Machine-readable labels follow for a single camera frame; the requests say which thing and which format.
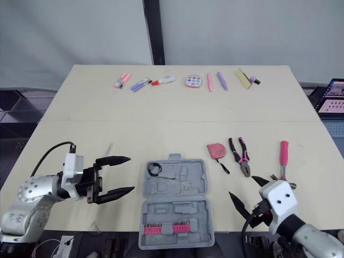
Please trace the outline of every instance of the pliers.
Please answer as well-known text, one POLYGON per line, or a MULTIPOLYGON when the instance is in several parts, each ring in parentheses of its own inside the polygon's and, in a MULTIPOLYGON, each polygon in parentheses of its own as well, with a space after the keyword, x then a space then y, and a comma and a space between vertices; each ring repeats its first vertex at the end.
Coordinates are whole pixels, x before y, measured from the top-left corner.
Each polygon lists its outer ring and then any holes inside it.
POLYGON ((234 148, 232 138, 229 138, 228 142, 230 143, 230 148, 233 153, 235 161, 240 164, 241 171, 246 177, 250 177, 251 173, 250 173, 250 168, 248 165, 249 157, 247 155, 246 145, 242 137, 239 137, 238 140, 242 148, 242 157, 238 154, 237 150, 234 148))

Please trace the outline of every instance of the laptop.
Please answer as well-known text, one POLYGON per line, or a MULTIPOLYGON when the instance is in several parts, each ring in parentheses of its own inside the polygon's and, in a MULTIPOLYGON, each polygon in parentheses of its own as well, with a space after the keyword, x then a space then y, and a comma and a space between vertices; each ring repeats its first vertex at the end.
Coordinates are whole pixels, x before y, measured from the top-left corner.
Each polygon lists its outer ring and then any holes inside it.
POLYGON ((316 111, 344 156, 344 79, 330 81, 316 111))

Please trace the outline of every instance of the screwdriver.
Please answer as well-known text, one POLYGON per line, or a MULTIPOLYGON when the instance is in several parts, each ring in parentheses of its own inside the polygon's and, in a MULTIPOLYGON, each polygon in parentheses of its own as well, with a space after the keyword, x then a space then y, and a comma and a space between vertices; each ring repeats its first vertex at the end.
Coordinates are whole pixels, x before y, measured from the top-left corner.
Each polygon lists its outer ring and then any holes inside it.
POLYGON ((282 173, 281 173, 282 180, 286 180, 285 167, 288 164, 288 145, 289 145, 289 142, 281 141, 281 156, 280 156, 279 162, 281 163, 281 166, 282 166, 282 173))

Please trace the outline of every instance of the laptop screen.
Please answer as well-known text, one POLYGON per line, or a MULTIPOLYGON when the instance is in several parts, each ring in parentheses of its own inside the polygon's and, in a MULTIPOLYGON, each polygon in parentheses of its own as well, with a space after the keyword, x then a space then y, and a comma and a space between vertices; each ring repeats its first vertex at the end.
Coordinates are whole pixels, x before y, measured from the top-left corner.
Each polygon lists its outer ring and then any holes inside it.
POLYGON ((316 106, 323 119, 344 119, 344 79, 332 79, 316 106))

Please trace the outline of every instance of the gray wall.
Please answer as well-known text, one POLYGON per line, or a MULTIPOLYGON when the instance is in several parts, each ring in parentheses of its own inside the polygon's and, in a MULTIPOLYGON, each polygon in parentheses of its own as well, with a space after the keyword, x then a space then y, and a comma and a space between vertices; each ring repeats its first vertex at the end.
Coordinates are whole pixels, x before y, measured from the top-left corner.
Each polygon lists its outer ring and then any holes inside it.
POLYGON ((151 65, 142 0, 0 0, 0 89, 58 90, 74 64, 151 65))
POLYGON ((344 77, 343 0, 160 0, 167 65, 289 65, 344 77))

